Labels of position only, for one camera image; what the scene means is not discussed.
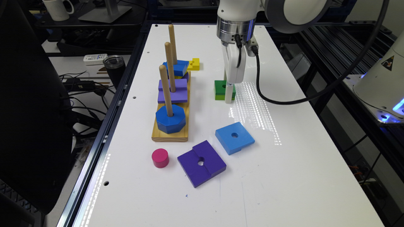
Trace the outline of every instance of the stacked blocks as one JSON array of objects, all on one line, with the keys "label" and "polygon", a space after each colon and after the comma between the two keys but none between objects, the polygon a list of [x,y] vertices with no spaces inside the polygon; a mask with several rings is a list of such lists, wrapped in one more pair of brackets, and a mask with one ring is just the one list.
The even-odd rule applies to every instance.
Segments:
[{"label": "stacked blocks", "polygon": [[[170,91],[171,103],[188,102],[187,81],[185,79],[175,79],[175,92]],[[158,103],[165,103],[162,81],[158,82]]]},{"label": "stacked blocks", "polygon": [[189,66],[188,66],[187,70],[189,70],[189,71],[199,71],[199,59],[192,58],[192,60],[189,61]]},{"label": "stacked blocks", "polygon": [[[164,62],[163,65],[167,68],[167,74],[168,74],[169,71],[168,71],[167,62]],[[174,76],[184,76],[187,72],[188,65],[189,65],[189,61],[177,60],[177,64],[173,65]]]},{"label": "stacked blocks", "polygon": [[156,112],[157,127],[167,134],[181,131],[186,123],[183,108],[173,105],[172,112],[174,114],[172,117],[167,116],[166,106],[163,106]]},{"label": "stacked blocks", "polygon": [[195,145],[177,159],[194,188],[226,170],[226,164],[208,141]]},{"label": "stacked blocks", "polygon": [[187,72],[184,76],[174,76],[174,78],[175,79],[186,79],[187,80],[187,82],[188,82],[188,80],[189,80],[189,74],[190,74],[191,72]]},{"label": "stacked blocks", "polygon": [[241,151],[241,148],[255,142],[240,122],[216,130],[215,135],[228,155]]},{"label": "stacked blocks", "polygon": [[[224,100],[226,94],[226,81],[215,81],[215,100]],[[235,98],[235,86],[233,86],[232,100]]]}]

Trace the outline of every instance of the red cylinder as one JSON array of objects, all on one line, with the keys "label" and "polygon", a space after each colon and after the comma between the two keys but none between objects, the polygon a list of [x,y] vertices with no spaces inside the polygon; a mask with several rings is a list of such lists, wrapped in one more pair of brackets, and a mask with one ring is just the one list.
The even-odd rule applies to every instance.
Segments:
[{"label": "red cylinder", "polygon": [[153,160],[153,164],[157,168],[164,168],[170,162],[168,152],[162,148],[155,150],[151,155],[151,158]]}]

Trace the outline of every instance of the white mug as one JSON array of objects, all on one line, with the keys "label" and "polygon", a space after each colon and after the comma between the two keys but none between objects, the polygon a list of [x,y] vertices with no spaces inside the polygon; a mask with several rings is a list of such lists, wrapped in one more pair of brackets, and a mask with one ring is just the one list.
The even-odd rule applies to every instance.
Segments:
[{"label": "white mug", "polygon": [[[69,19],[69,15],[74,13],[73,4],[69,0],[42,0],[48,10],[50,17],[54,21],[64,21]],[[67,1],[71,5],[71,12],[67,12],[63,2]]]}]

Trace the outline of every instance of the wooden base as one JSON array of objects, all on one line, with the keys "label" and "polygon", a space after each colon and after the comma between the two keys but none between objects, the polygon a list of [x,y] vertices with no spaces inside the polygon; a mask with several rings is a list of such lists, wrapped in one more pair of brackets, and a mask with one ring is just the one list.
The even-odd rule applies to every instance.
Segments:
[{"label": "wooden base", "polygon": [[[191,72],[189,72],[188,79],[188,102],[186,103],[176,103],[177,106],[182,107],[185,112],[185,126],[181,131],[176,133],[167,134],[160,131],[157,127],[157,121],[154,120],[153,133],[151,134],[151,139],[155,142],[186,142],[188,141],[188,125],[189,125],[189,102],[191,101]],[[165,104],[161,103],[157,105],[157,110],[162,108]]]}]

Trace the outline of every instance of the purple square block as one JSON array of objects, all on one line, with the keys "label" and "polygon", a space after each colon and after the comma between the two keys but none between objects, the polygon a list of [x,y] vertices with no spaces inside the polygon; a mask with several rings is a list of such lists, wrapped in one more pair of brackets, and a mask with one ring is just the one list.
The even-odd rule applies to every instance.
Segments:
[{"label": "purple square block", "polygon": [[[187,82],[184,81],[183,79],[175,79],[175,88],[176,90],[186,90]],[[158,82],[158,90],[163,91],[162,80]]]},{"label": "purple square block", "polygon": [[194,188],[226,170],[226,164],[208,141],[178,156],[178,161]]},{"label": "purple square block", "polygon": [[[187,81],[185,79],[175,79],[176,91],[170,91],[171,103],[186,103],[188,102]],[[162,81],[158,82],[158,98],[157,103],[165,103]]]}]

